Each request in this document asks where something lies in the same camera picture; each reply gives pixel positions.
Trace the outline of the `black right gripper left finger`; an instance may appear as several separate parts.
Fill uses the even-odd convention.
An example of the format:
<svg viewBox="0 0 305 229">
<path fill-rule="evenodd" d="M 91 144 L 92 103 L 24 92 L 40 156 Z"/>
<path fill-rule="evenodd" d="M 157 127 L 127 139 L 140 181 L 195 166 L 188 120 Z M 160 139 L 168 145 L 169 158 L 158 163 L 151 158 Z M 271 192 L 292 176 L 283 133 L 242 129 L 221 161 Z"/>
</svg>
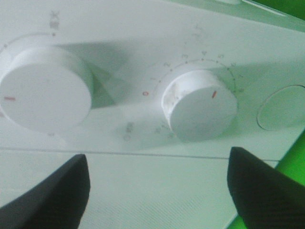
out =
<svg viewBox="0 0 305 229">
<path fill-rule="evenodd" d="M 2 229 L 76 229 L 90 195 L 87 159 L 78 154 L 0 209 Z"/>
</svg>

